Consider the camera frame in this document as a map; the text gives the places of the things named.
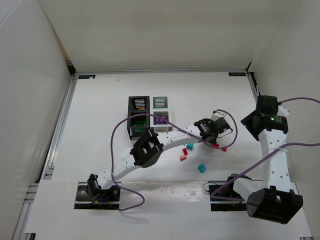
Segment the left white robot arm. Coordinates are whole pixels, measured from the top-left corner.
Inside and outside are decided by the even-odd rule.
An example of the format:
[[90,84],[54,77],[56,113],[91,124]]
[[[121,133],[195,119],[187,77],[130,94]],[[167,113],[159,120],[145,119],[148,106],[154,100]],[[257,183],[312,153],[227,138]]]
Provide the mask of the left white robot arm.
[[147,130],[132,146],[132,149],[119,162],[111,162],[111,170],[99,174],[91,174],[87,180],[86,193],[93,199],[100,198],[104,191],[115,185],[130,172],[149,168],[156,164],[161,154],[169,149],[204,141],[215,144],[218,135],[231,127],[224,117],[215,120],[204,118],[176,131],[156,133]]

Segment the red sloped lego brick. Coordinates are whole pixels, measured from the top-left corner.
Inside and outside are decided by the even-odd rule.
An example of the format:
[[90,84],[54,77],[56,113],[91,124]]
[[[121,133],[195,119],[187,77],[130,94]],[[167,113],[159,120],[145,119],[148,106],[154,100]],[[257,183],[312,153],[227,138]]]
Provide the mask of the red sloped lego brick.
[[220,147],[220,145],[218,144],[218,143],[212,143],[211,144],[213,147],[215,147],[215,148],[219,148]]

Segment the purple rectangular lego brick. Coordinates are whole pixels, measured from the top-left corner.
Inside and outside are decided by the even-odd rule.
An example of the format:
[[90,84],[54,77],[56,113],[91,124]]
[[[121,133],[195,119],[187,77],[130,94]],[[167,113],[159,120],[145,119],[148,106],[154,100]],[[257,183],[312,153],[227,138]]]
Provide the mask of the purple rectangular lego brick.
[[153,124],[154,125],[166,125],[167,121],[165,119],[160,119],[160,118],[155,117]]

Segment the green square lego brick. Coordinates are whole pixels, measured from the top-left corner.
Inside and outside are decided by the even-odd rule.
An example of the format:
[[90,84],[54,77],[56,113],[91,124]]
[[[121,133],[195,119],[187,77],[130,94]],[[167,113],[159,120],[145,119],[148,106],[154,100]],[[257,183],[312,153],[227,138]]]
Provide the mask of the green square lego brick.
[[139,126],[139,127],[143,127],[143,126],[146,126],[147,125],[147,122],[145,120],[136,120],[136,119],[133,119],[131,121],[131,125],[132,126]]

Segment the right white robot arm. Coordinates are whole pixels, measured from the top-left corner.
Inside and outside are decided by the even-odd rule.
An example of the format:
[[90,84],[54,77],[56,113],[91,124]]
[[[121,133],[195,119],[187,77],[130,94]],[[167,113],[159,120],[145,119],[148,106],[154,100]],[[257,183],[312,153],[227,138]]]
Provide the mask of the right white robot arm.
[[249,217],[287,224],[303,206],[303,197],[295,193],[289,176],[287,153],[280,147],[287,142],[288,121],[279,115],[275,96],[261,95],[255,110],[241,123],[259,141],[263,164],[262,183],[257,186],[248,176],[233,173],[227,186],[232,196],[246,202]]

